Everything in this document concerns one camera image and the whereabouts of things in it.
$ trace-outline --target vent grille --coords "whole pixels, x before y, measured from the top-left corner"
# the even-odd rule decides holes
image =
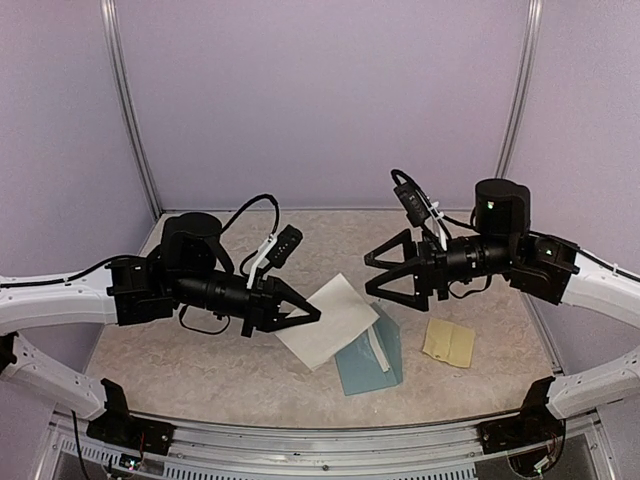
[[[247,477],[236,475],[233,473],[212,472],[210,469],[199,469],[193,467],[185,467],[178,464],[165,463],[164,478],[171,480],[266,480],[277,478],[290,478],[288,476],[278,477],[276,475],[267,475],[260,477]],[[339,478],[347,479],[349,477],[323,477],[327,479]],[[473,465],[465,465],[462,467],[454,467],[448,469],[425,470],[415,472],[411,475],[401,477],[391,477],[387,475],[368,476],[368,479],[376,480],[477,480],[476,469]]]
[[[111,460],[112,465],[116,465],[120,458],[120,455],[115,451],[109,451],[109,449],[106,448],[96,448],[86,443],[84,445],[81,444],[80,450],[82,451],[82,458],[84,460],[100,463],[102,465],[108,465],[109,460]],[[62,440],[62,451],[73,456],[78,456],[78,452],[76,451],[76,442],[69,440],[68,438],[64,438]]]

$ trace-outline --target black cable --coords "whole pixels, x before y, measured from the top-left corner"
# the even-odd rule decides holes
[[[116,260],[128,259],[128,258],[138,258],[135,255],[116,255],[114,257],[106,258],[95,265],[87,268],[86,270],[81,271],[80,273],[76,273],[75,275],[71,275],[68,278],[53,278],[51,280],[38,280],[34,282],[21,282],[21,283],[0,283],[0,288],[24,288],[24,287],[43,287],[45,285],[59,285],[61,283],[74,282],[82,277],[86,277],[90,273],[96,271],[100,267],[106,265],[107,263],[114,262]]]
[[[536,231],[533,231],[533,230],[530,230],[529,233],[531,233],[532,235],[535,235],[537,237],[540,237],[540,238],[546,238],[546,239],[549,239],[549,240],[553,240],[553,241],[559,242],[559,243],[561,243],[563,245],[566,245],[566,246],[568,246],[569,248],[572,248],[572,249],[575,248],[575,245],[570,244],[566,240],[564,240],[562,238],[559,238],[559,237],[556,237],[554,235],[549,235],[549,234],[546,234],[546,233],[540,233],[540,232],[536,232]],[[625,278],[627,278],[627,279],[629,279],[631,281],[640,283],[640,277],[638,277],[637,275],[634,275],[633,273],[627,272],[625,270],[620,270],[618,268],[614,268],[613,265],[605,262],[604,260],[600,260],[598,257],[590,254],[589,252],[587,252],[586,250],[581,249],[580,247],[578,247],[578,253],[580,255],[582,255],[583,257],[588,258],[592,262],[600,265],[602,268],[606,268],[607,270],[609,270],[611,272],[615,272],[616,275],[620,275],[621,277],[625,277]]]
[[[78,453],[78,460],[80,461],[80,470],[82,470],[82,475],[84,475],[85,480],[91,480],[91,478],[89,478],[89,474],[87,473],[87,466],[84,464],[84,459],[82,458],[82,449],[80,448],[80,435],[78,435],[78,418],[76,417],[76,412],[71,410],[71,416],[73,417],[73,433],[76,436],[76,452]]]
[[[422,187],[420,187],[420,185],[418,185],[418,183],[413,178],[411,178],[408,174],[406,174],[402,170],[398,170],[397,168],[394,168],[393,170],[391,170],[391,178],[393,179],[394,183],[398,186],[402,185],[402,183],[399,180],[399,179],[402,179],[405,182],[407,182],[409,185],[411,185],[413,188],[415,188],[418,194],[422,197],[422,200],[424,200],[427,207],[429,208],[429,213],[431,213],[433,209],[433,205],[431,204],[429,197],[427,197],[427,194],[424,193],[424,191],[422,190]],[[440,228],[442,228],[442,231],[447,236],[447,240],[451,240],[453,238],[451,236],[451,232],[449,231],[445,223],[442,221],[442,219],[433,217],[433,214],[432,214],[432,218],[434,218],[435,221],[438,222],[438,225],[440,225]]]
[[[549,465],[547,469],[542,470],[542,473],[548,473],[558,463],[560,463],[560,457],[562,457],[562,452],[564,452],[564,444],[566,443],[566,440],[567,440],[567,421],[563,420],[562,421],[562,443],[560,444],[560,451],[558,452],[558,455],[556,455],[556,457],[554,458],[553,463]]]
[[[244,203],[244,205],[242,205],[236,211],[236,213],[233,214],[233,216],[229,219],[229,221],[225,223],[224,226],[222,227],[222,230],[220,231],[220,235],[226,232],[229,229],[229,227],[231,227],[231,225],[233,225],[235,221],[240,217],[240,215],[242,215],[245,212],[247,208],[249,208],[251,205],[255,203],[258,203],[260,200],[268,200],[269,202],[271,202],[271,205],[273,205],[273,208],[276,213],[276,217],[273,221],[273,228],[271,229],[271,234],[272,235],[275,234],[278,231],[278,224],[280,223],[280,205],[278,205],[278,201],[276,200],[276,197],[274,197],[270,193],[261,193],[260,195],[256,195],[255,197],[247,200]]]
[[[462,300],[463,298],[468,297],[469,295],[473,295],[474,293],[482,293],[484,292],[486,289],[488,289],[491,286],[491,275],[487,275],[487,279],[484,282],[484,287],[482,287],[481,289],[474,289],[474,290],[467,290],[466,292],[464,292],[462,295],[457,295],[455,293],[453,293],[453,290],[451,290],[451,285],[453,285],[454,283],[456,283],[458,280],[455,280],[453,282],[449,282],[449,293],[451,294],[451,296],[453,298],[457,298],[458,300]]]
[[[187,309],[189,308],[189,305],[185,305],[182,307],[182,309],[180,310],[180,313],[178,313],[178,321],[180,322],[180,325],[183,328],[186,328],[187,330],[191,330],[192,332],[197,332],[197,333],[202,333],[203,335],[220,335],[222,333],[224,333],[227,328],[229,328],[229,325],[231,325],[231,317],[229,315],[227,315],[227,324],[222,327],[220,330],[216,330],[215,332],[211,332],[209,330],[201,330],[199,328],[195,328],[195,327],[190,327],[189,325],[184,323],[184,316],[187,313]]]
[[[445,215],[443,218],[447,222],[452,223],[452,224],[454,224],[454,225],[456,225],[458,227],[466,228],[468,230],[473,230],[473,227],[470,224],[461,222],[460,220],[456,220],[455,218],[452,218],[449,215]]]

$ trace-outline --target metal frame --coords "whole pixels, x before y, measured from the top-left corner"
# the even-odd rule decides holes
[[[524,107],[527,101],[527,92],[529,90],[529,81],[531,80],[531,73],[533,71],[533,62],[535,59],[536,46],[538,44],[541,17],[542,0],[529,0],[529,15],[527,18],[524,44],[522,46],[522,55],[520,56],[516,91],[513,96],[513,102],[511,103],[507,131],[505,132],[502,146],[500,148],[500,157],[495,174],[496,178],[504,178],[507,175],[509,164],[511,163],[511,157],[513,156],[513,149],[516,144],[520,122],[522,121]]]
[[[563,375],[564,371],[562,369],[562,365],[560,363],[560,358],[558,356],[558,349],[556,348],[555,343],[551,338],[551,334],[549,329],[546,327],[545,323],[542,321],[542,315],[540,314],[540,310],[533,303],[533,299],[530,295],[526,293],[521,293],[520,297],[522,298],[522,303],[524,304],[524,308],[529,314],[529,318],[531,319],[531,323],[535,327],[538,332],[538,337],[542,342],[542,347],[544,348],[545,353],[547,354],[547,358],[551,363],[551,371],[554,375]]]
[[[104,23],[105,38],[109,59],[113,70],[113,77],[120,101],[122,117],[124,119],[127,135],[131,142],[133,157],[140,175],[144,194],[149,204],[149,209],[154,220],[158,220],[163,213],[162,203],[158,195],[158,189],[153,180],[153,174],[147,161],[147,156],[142,145],[140,127],[136,117],[129,82],[127,81],[127,69],[125,67],[124,56],[122,54],[122,42],[118,28],[118,14],[116,12],[115,0],[100,0],[100,10],[102,12],[102,22]]]
[[[169,455],[148,454],[160,462],[162,474],[151,478],[404,479],[445,472],[472,472],[475,463],[504,456],[483,455],[476,426],[483,419],[397,428],[295,430],[239,427],[164,417],[177,426]],[[87,438],[80,423],[80,442],[86,461],[118,458],[120,449]],[[615,480],[616,472],[606,436],[597,415],[575,417],[567,423],[567,436],[585,435],[590,456],[601,480]],[[35,479],[51,480],[61,453],[75,455],[73,424],[56,412],[47,430]]]

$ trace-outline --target cable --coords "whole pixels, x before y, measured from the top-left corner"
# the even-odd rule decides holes
[[[82,475],[85,480],[91,480],[89,474],[87,473],[87,466],[84,464],[84,459],[82,458],[82,449],[80,448],[80,435],[78,435],[78,418],[76,417],[76,412],[71,410],[71,416],[73,417],[73,433],[76,437],[76,452],[78,453],[78,460],[80,461],[80,470],[82,470]]]
[[[192,332],[197,332],[197,333],[202,333],[203,335],[212,335],[212,336],[220,335],[224,333],[227,330],[227,328],[229,328],[229,325],[231,324],[231,317],[227,315],[227,324],[224,327],[222,327],[220,330],[216,330],[215,332],[211,332],[209,330],[201,330],[195,327],[190,327],[189,325],[184,323],[184,316],[187,313],[188,308],[189,308],[189,305],[185,305],[182,307],[182,309],[180,310],[180,313],[178,313],[178,321],[180,322],[180,325],[183,328],[186,328],[187,330],[191,330]]]
[[[473,227],[470,224],[461,222],[460,220],[456,220],[455,218],[451,218],[449,215],[445,215],[442,218],[444,218],[447,222],[456,225],[457,227],[462,227],[462,228],[466,228],[468,230],[473,230]]]
[[[561,244],[563,244],[565,246],[568,246],[569,248],[572,248],[572,249],[576,248],[575,245],[570,244],[566,240],[564,240],[562,238],[559,238],[559,237],[556,237],[554,235],[549,235],[549,234],[546,234],[546,233],[540,233],[540,232],[536,232],[536,231],[533,231],[533,230],[530,230],[529,233],[531,233],[533,235],[536,235],[537,237],[540,237],[540,238],[546,238],[548,240],[553,240],[553,241],[559,242],[559,243],[561,243]],[[604,260],[600,260],[595,255],[587,252],[586,250],[583,250],[580,247],[578,247],[578,253],[580,255],[582,255],[583,257],[588,258],[592,262],[597,263],[602,268],[606,268],[607,270],[609,270],[611,272],[615,272],[616,275],[620,275],[621,277],[625,277],[625,278],[627,278],[627,279],[629,279],[631,281],[640,283],[640,277],[638,277],[637,275],[634,275],[633,273],[627,272],[625,270],[620,270],[619,268],[614,268],[613,265],[605,262]]]
[[[59,285],[61,283],[69,283],[74,282],[82,277],[86,277],[92,272],[95,272],[100,267],[106,265],[107,263],[114,262],[116,260],[124,260],[138,258],[135,255],[116,255],[114,257],[106,258],[95,265],[87,268],[86,270],[81,271],[80,273],[76,273],[75,275],[71,275],[68,278],[53,278],[51,280],[36,280],[34,282],[19,282],[19,283],[0,283],[0,288],[24,288],[24,287],[43,287],[45,285]]]
[[[548,453],[547,455],[541,458],[541,460],[544,460],[544,458],[551,459],[551,462],[545,465],[544,467],[542,467],[540,470],[532,470],[530,473],[520,473],[519,471],[516,470],[517,466],[513,463],[518,459],[518,455],[510,457],[509,454],[507,453],[507,464],[511,468],[511,471],[518,478],[525,478],[525,479],[542,478],[543,475],[549,473],[551,470],[553,470],[553,468],[558,463],[560,463],[560,457],[562,457],[562,452],[564,452],[564,444],[567,438],[567,421],[566,420],[562,420],[562,441],[560,443],[559,450],[557,447],[558,437],[556,437],[555,434],[553,433],[551,434],[551,437],[553,438],[553,449],[549,452],[548,451],[549,447],[547,446]]]
[[[242,205],[236,211],[236,213],[233,214],[233,216],[229,219],[229,221],[224,224],[224,227],[222,227],[222,230],[220,231],[220,235],[222,235],[224,232],[226,232],[229,229],[229,227],[231,227],[231,225],[233,225],[234,222],[238,218],[240,218],[240,215],[242,215],[247,208],[249,208],[254,203],[258,203],[260,200],[268,200],[269,202],[271,202],[271,205],[273,205],[273,208],[275,210],[276,216],[275,216],[275,218],[273,220],[273,228],[271,229],[271,235],[275,235],[275,233],[278,231],[278,225],[280,224],[280,205],[278,204],[278,200],[276,200],[276,198],[273,195],[269,194],[269,193],[262,193],[260,195],[256,195],[255,197],[253,197],[250,200],[247,200],[245,202],[245,204]],[[240,263],[240,274],[243,277],[245,277],[245,278],[249,277],[249,274],[244,271],[244,267],[247,265],[249,260],[251,260],[257,254],[258,254],[258,250],[255,250],[254,252],[252,252],[249,255],[247,255],[242,260],[242,263]]]
[[[457,295],[457,294],[453,293],[453,291],[451,290],[451,285],[456,283],[458,280],[454,280],[453,282],[449,282],[449,286],[447,288],[449,289],[449,293],[451,294],[451,296],[453,298],[457,298],[458,300],[462,300],[463,298],[466,298],[469,295],[473,295],[474,293],[482,293],[486,289],[488,289],[491,286],[491,277],[492,277],[491,275],[487,276],[487,279],[484,282],[484,287],[482,287],[480,289],[475,289],[475,290],[467,290],[462,295]]]
[[[564,444],[567,440],[567,421],[562,421],[562,442],[560,443],[560,450],[557,455],[554,455],[554,460],[551,465],[549,465],[542,473],[548,473],[551,471],[558,463],[560,463],[560,457],[562,457],[562,452],[564,452]]]
[[[240,218],[240,215],[242,215],[247,208],[249,208],[251,205],[255,203],[258,203],[260,200],[268,200],[269,202],[271,202],[271,205],[273,205],[273,208],[275,209],[276,217],[273,221],[273,228],[271,229],[271,234],[272,235],[275,234],[278,231],[278,225],[280,223],[280,205],[278,205],[278,201],[276,200],[276,197],[274,197],[270,193],[261,193],[260,195],[256,195],[255,197],[247,200],[244,203],[244,205],[242,205],[236,211],[236,213],[233,214],[233,216],[229,219],[229,221],[225,223],[224,226],[222,227],[222,230],[220,231],[220,235],[226,232],[229,229],[229,227],[231,227],[231,225],[233,225],[235,221],[238,218]]]

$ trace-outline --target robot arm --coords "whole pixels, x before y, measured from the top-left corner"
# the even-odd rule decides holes
[[[129,413],[122,388],[98,381],[46,356],[20,331],[51,325],[96,323],[120,326],[170,318],[181,304],[243,319],[242,335],[273,332],[317,321],[320,312],[277,277],[302,234],[290,225],[270,236],[251,277],[234,274],[220,244],[222,224],[204,213],[165,223],[162,240],[147,257],[120,256],[79,273],[30,278],[0,277],[0,379],[20,383],[89,420],[93,438],[166,454],[173,426]],[[223,270],[216,269],[220,263]],[[303,314],[281,312],[287,302]]]
[[[569,279],[561,302],[640,328],[640,283],[602,263],[578,253],[575,265],[580,271]],[[558,419],[569,418],[640,392],[638,357],[640,347],[585,372],[557,377],[549,387],[547,408]]]
[[[366,284],[370,295],[427,311],[429,297],[448,299],[454,282],[502,275],[510,286],[553,304],[565,303],[604,313],[640,328],[640,277],[620,270],[578,245],[530,230],[530,192],[503,179],[476,185],[473,225],[448,219],[431,204],[422,189],[401,171],[392,171],[395,193],[422,240],[410,230],[365,256],[365,263],[384,272]],[[427,220],[438,226],[436,233]],[[452,238],[444,221],[473,230],[474,235]],[[404,261],[378,259],[402,247]],[[413,293],[385,289],[401,277],[412,276]],[[640,392],[640,347],[585,372],[535,382],[516,417],[480,425],[486,453],[519,448],[551,435],[561,436],[563,419]]]

